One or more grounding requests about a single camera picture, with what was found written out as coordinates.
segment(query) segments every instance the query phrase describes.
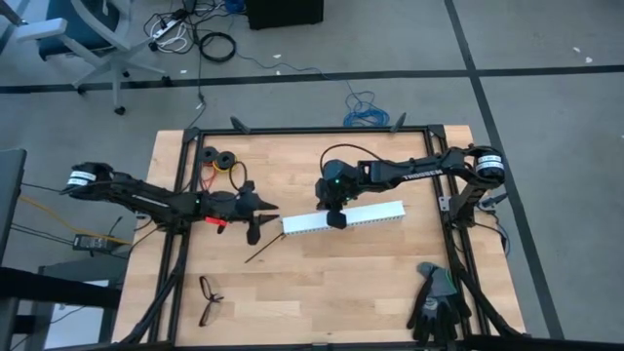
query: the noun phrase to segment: white object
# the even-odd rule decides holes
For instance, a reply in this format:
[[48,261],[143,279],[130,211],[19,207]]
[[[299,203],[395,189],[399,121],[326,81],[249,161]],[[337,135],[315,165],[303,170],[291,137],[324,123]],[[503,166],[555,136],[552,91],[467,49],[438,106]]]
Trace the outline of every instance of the white object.
[[50,19],[28,25],[19,26],[16,29],[16,40],[18,43],[26,40],[37,40],[49,36],[61,35],[67,28],[65,19]]
[[115,105],[115,108],[117,108],[121,107],[121,103],[119,102],[121,75],[126,71],[126,69],[135,68],[151,73],[158,73],[161,76],[167,75],[167,72],[162,69],[131,60],[135,54],[143,50],[143,48],[145,48],[147,44],[153,40],[151,37],[146,38],[135,45],[132,45],[126,40],[126,35],[130,29],[131,0],[106,0],[105,6],[114,6],[119,11],[119,21],[114,31],[110,30],[106,25],[100,22],[96,16],[92,14],[89,9],[87,9],[82,0],[70,0],[70,4],[74,7],[74,10],[80,19],[83,20],[95,33],[110,43],[111,47],[116,50],[107,55],[99,56],[76,40],[65,35],[64,30],[61,30],[61,22],[52,22],[56,26],[56,29],[51,29],[54,28],[54,25],[50,23],[51,21],[63,19],[46,20],[43,23],[47,24],[44,25],[42,25],[42,22],[27,24],[20,26],[19,30],[26,33],[21,36],[21,41],[55,37],[74,54],[81,57],[94,67],[91,72],[71,84],[74,88],[78,89],[87,81],[92,80],[104,73],[112,72],[113,104]]
[[[156,42],[156,45],[158,47],[158,51],[160,51],[161,53],[166,53],[166,54],[170,54],[170,53],[179,53],[183,50],[186,49],[186,46],[188,45],[188,41],[186,40],[186,38],[184,38],[184,36],[186,35],[186,24],[182,23],[178,28],[177,28],[177,33],[175,34],[175,36],[159,42],[157,41],[158,39],[160,39],[163,35],[167,34],[167,32],[169,32],[169,30],[171,30],[174,26],[176,26],[178,23],[180,23],[180,19],[171,19],[169,20],[169,22],[167,22],[167,26],[163,29],[159,29],[157,32],[154,33],[154,28],[156,28],[156,25],[159,24],[160,21],[156,20],[154,22],[154,24],[152,24],[152,28],[149,31],[149,35],[154,38],[154,41]],[[181,42],[182,44],[175,48],[175,49],[167,49],[168,46],[176,43],[176,42]]]
[[[303,214],[285,217],[282,219],[284,234],[298,235],[334,229],[328,226],[327,211],[314,214]],[[406,215],[403,201],[361,206],[344,209],[342,213],[347,216],[347,226],[362,225],[386,220],[401,219]]]

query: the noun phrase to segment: blue cable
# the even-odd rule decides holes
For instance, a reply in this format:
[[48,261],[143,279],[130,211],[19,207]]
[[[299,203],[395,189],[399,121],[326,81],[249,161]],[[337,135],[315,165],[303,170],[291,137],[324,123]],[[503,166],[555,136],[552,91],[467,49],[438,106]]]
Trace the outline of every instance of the blue cable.
[[[234,25],[234,17],[232,17],[232,21],[230,22],[230,25],[227,28],[228,33],[232,29],[232,25]],[[278,62],[273,65],[264,65],[255,58],[243,56],[241,53],[239,53],[238,48],[236,50],[236,56],[238,56],[241,59],[250,60],[264,69],[273,69],[279,66],[285,66],[297,72],[305,72],[305,71],[318,72],[321,76],[323,76],[323,78],[329,81],[333,81],[333,82],[343,81],[343,80],[336,80],[336,79],[332,79],[328,77],[325,73],[323,73],[323,71],[320,68],[317,68],[317,67],[297,68],[285,62]],[[344,80],[343,82],[347,84],[347,87],[349,88],[349,91],[351,92],[351,94],[349,94],[344,100],[344,104],[347,106],[347,109],[349,110],[349,112],[346,114],[346,116],[344,116],[344,120],[342,122],[343,126],[345,127],[386,126],[388,124],[388,122],[390,121],[390,116],[388,115],[386,111],[384,111],[383,109],[373,104],[375,94],[372,91],[363,91],[363,92],[356,93],[353,91],[353,88],[351,87],[351,83],[349,83],[348,80]],[[370,100],[364,100],[360,98],[360,96],[364,96],[364,95],[370,96]],[[353,105],[350,103],[350,101],[352,100],[355,100],[355,103]]]

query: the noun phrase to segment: metal bracket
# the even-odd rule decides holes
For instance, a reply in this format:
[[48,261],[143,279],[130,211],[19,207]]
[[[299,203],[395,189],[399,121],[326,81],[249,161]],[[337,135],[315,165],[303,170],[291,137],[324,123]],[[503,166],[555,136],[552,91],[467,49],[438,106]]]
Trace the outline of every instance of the metal bracket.
[[438,204],[440,205],[440,211],[450,211],[450,196],[441,196],[438,198]]

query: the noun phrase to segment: red tip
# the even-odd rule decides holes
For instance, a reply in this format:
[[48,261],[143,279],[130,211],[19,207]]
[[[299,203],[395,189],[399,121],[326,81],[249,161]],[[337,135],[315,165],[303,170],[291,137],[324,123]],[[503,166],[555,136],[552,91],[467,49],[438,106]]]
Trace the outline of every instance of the red tip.
[[226,226],[227,222],[223,219],[218,219],[218,218],[212,218],[212,217],[206,217],[206,223],[210,223],[210,224],[216,224],[216,225],[221,225],[221,226]]

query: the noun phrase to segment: eyeglasses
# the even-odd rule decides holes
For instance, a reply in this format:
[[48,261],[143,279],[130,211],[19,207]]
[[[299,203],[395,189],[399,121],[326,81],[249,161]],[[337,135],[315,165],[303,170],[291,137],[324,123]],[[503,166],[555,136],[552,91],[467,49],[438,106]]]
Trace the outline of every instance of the eyeglasses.
[[204,276],[199,277],[199,285],[202,287],[202,293],[204,293],[204,297],[208,301],[208,304],[204,309],[204,313],[202,314],[202,319],[199,320],[199,326],[205,327],[206,323],[208,322],[208,317],[211,314],[211,307],[213,305],[213,302],[221,303],[221,301],[223,300],[223,296],[219,295],[218,293],[213,293],[211,285],[208,283],[208,279],[206,279],[206,277]]

